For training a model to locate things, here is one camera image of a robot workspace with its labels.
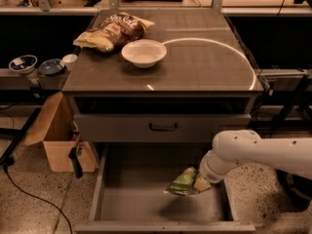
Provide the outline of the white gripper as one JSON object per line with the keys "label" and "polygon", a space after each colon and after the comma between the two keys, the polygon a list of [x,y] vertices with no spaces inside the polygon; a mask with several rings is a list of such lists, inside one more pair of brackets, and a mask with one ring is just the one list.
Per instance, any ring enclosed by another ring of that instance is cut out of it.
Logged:
{"label": "white gripper", "polygon": [[212,150],[208,151],[199,165],[199,174],[195,178],[193,188],[204,192],[211,188],[211,183],[219,183],[232,170],[232,163],[219,158]]}

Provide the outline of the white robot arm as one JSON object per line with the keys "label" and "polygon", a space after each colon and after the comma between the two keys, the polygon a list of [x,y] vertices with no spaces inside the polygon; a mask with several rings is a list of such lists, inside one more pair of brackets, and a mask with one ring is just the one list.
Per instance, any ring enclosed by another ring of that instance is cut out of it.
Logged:
{"label": "white robot arm", "polygon": [[222,131],[203,156],[199,174],[210,183],[219,183],[247,162],[311,180],[312,138],[262,138],[252,130]]}

